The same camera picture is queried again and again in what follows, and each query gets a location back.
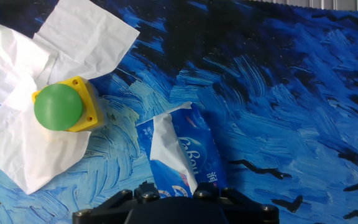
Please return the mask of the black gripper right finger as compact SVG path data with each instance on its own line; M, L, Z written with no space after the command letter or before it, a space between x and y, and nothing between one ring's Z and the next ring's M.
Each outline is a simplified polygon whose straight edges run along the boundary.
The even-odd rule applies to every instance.
M219 188L213 183L201 182L193 198L216 205L229 223L279 224L276 206L255 202L232 187Z

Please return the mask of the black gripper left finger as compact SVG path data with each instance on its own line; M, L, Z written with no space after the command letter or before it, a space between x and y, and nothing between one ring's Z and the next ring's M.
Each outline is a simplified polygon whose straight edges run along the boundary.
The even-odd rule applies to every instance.
M143 182L135 190L124 189L94 208L73 212L72 224L125 223L130 211L138 205L160 198L154 183Z

